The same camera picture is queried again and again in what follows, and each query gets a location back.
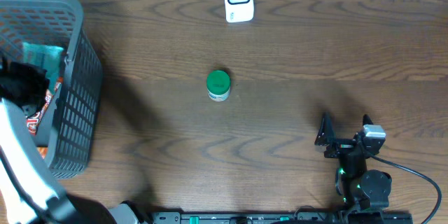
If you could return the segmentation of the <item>orange chocolate bar wrapper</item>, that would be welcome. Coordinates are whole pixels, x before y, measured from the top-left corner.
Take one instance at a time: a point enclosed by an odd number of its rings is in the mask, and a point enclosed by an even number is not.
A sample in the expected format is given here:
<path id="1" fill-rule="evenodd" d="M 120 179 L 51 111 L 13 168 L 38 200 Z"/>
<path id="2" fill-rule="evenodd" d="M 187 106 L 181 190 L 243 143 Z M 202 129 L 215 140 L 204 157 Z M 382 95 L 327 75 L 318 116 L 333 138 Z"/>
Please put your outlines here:
<path id="1" fill-rule="evenodd" d="M 63 82 L 63 77 L 59 77 L 52 90 L 47 89 L 45 92 L 45 104 L 40 111 L 36 112 L 33 116 L 27 119 L 27 128 L 29 133 L 35 137 L 38 132 L 39 125 L 42 123 L 44 115 L 47 113 L 48 107 L 53 100 L 54 94 L 59 90 Z"/>

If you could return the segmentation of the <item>mint green tissue pack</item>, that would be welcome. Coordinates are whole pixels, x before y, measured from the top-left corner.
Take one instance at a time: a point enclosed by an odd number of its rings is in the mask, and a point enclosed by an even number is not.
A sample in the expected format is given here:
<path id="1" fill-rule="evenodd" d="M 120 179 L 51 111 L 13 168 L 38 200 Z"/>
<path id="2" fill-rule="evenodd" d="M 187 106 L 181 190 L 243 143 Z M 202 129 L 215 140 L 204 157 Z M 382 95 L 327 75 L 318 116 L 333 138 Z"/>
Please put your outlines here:
<path id="1" fill-rule="evenodd" d="M 46 70 L 45 77 L 50 81 L 48 89 L 54 94 L 56 82 L 62 73 L 63 47 L 24 42 L 22 44 L 24 62 Z"/>

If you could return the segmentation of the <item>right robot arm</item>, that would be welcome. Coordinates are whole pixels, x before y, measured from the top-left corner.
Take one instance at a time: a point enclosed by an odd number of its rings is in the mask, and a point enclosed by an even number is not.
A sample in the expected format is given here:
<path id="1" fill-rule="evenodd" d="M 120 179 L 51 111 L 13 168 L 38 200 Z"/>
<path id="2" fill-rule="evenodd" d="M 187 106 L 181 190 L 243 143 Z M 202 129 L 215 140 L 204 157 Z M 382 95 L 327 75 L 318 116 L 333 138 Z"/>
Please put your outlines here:
<path id="1" fill-rule="evenodd" d="M 337 193 L 344 206 L 337 212 L 340 223 L 383 223 L 382 209 L 389 206 L 391 176 L 367 168 L 367 159 L 374 158 L 386 140 L 382 126 L 363 116 L 362 128 L 350 139 L 339 138 L 328 113 L 324 113 L 314 144 L 324 146 L 324 157 L 335 158 L 339 168 L 335 175 Z"/>

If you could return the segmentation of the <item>green lid jar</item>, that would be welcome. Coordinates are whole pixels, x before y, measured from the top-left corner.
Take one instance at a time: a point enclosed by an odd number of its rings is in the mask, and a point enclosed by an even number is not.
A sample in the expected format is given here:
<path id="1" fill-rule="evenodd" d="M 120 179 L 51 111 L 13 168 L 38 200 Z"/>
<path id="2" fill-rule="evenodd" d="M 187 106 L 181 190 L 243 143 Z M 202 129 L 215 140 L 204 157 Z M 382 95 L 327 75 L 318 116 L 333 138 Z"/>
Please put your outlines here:
<path id="1" fill-rule="evenodd" d="M 215 102 L 223 102 L 230 95 L 230 76 L 222 70 L 212 71 L 207 76 L 206 88 L 210 99 Z"/>

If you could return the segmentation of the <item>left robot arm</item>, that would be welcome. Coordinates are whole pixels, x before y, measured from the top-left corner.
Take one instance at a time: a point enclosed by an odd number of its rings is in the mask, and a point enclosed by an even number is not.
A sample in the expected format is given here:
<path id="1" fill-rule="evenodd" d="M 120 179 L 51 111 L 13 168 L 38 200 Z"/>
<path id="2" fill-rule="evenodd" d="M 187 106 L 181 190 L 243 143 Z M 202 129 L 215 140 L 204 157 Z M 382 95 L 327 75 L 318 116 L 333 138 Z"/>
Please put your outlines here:
<path id="1" fill-rule="evenodd" d="M 107 209 L 70 195 L 49 171 L 27 118 L 46 103 L 49 80 L 37 66 L 1 59 L 1 194 L 9 223 L 151 223 L 129 201 Z"/>

